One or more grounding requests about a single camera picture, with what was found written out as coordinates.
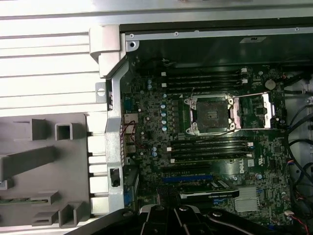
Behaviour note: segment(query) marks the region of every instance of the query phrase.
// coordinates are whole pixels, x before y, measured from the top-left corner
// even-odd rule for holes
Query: blue pcie slot
[[[212,180],[213,175],[194,175],[194,176],[179,176],[162,178],[163,183],[177,183],[181,181],[193,181],[193,180]]]

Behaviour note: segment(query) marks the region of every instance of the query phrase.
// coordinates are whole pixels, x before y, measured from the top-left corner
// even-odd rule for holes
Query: cpu socket
[[[184,100],[190,107],[191,126],[186,130],[190,135],[212,135],[235,129],[231,96],[195,95]]]
[[[264,126],[257,128],[242,128],[240,118],[240,98],[260,95],[263,100]],[[269,130],[270,120],[275,115],[274,105],[269,101],[268,93],[231,96],[194,95],[184,100],[190,107],[190,127],[186,133],[194,136],[214,135],[230,130]]]

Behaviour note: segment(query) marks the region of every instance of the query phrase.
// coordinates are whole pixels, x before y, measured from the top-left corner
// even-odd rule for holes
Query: heatsink
[[[256,191],[256,187],[239,188],[239,197],[235,199],[236,212],[259,211],[260,201]]]

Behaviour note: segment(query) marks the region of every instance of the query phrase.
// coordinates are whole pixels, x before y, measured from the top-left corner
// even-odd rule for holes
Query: pcie slot
[[[196,180],[212,180],[213,175],[194,175],[162,178],[163,183],[189,182]]]
[[[162,167],[161,171],[163,173],[176,173],[179,171],[188,170],[190,172],[207,172],[211,168],[211,164],[202,164],[202,165],[176,165],[171,167]]]

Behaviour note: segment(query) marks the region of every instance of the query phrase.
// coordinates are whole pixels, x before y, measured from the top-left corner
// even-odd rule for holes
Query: circuit board
[[[264,128],[269,121],[264,93],[273,104],[270,128]],[[232,131],[223,95],[242,96],[241,128]],[[156,204],[156,188],[168,184],[203,213],[219,208],[263,225],[289,223],[284,216],[291,206],[288,155],[284,130],[277,128],[286,120],[281,71],[247,66],[222,73],[135,75],[122,90],[122,104],[125,162],[139,166],[134,199],[139,206]],[[192,119],[198,123],[195,129],[190,129]],[[191,135],[190,130],[198,132]],[[197,197],[205,192],[206,199]]]

